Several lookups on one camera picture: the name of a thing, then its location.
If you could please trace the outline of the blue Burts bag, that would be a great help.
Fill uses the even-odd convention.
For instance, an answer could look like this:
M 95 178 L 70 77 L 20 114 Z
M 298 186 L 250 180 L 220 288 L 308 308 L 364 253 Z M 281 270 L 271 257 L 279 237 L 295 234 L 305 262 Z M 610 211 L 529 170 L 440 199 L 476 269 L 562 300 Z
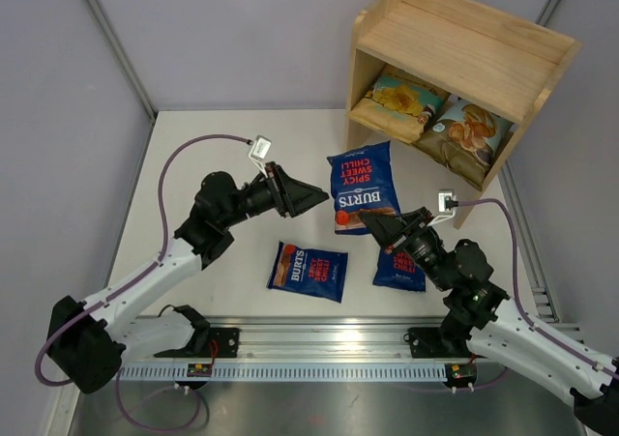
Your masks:
M 346 252 L 303 248 L 279 242 L 266 287 L 340 304 L 347 265 Z
M 426 275 L 406 252 L 387 254 L 380 251 L 372 284 L 409 292 L 425 292 Z
M 368 234 L 361 219 L 365 213 L 400 214 L 389 141 L 330 156 L 327 162 L 331 166 L 336 234 Z

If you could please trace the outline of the light blue cassava chips bag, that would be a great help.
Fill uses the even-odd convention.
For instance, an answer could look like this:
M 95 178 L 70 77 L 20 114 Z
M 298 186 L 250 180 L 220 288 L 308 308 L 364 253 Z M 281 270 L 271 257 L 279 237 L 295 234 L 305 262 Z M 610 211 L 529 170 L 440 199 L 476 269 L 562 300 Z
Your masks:
M 481 190 L 513 123 L 461 99 L 427 127 L 413 146 Z

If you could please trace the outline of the tan kettle chips bag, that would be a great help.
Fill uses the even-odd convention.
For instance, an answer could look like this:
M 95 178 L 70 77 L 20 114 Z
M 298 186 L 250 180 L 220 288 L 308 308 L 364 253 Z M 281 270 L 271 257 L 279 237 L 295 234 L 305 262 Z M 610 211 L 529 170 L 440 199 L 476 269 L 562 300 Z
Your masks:
M 355 122 L 412 144 L 449 97 L 448 91 L 386 65 L 350 116 Z

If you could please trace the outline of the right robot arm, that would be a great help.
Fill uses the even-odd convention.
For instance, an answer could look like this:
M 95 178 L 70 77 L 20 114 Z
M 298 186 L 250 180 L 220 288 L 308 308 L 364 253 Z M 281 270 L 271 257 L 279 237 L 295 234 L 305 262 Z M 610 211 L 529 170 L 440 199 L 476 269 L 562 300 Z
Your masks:
M 438 337 L 445 352 L 467 349 L 501 363 L 571 406 L 592 431 L 617 434 L 617 359 L 526 312 L 516 294 L 492 282 L 493 269 L 477 243 L 461 239 L 447 251 L 428 209 L 402 216 L 366 212 L 361 220 L 384 252 L 406 253 L 446 293 L 448 314 Z

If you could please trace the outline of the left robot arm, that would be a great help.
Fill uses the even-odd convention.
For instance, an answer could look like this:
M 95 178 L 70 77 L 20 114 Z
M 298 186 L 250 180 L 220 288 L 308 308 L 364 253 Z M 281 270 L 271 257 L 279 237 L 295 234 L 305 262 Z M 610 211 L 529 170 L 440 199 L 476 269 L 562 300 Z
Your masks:
M 181 305 L 146 319 L 141 313 L 222 256 L 234 241 L 232 226 L 271 210 L 295 218 L 327 198 L 327 192 L 289 177 L 274 162 L 241 188 L 224 171 L 207 175 L 188 218 L 152 261 L 80 302 L 67 296 L 56 303 L 45 353 L 84 393 L 98 391 L 136 360 L 210 356 L 211 326 L 194 308 Z

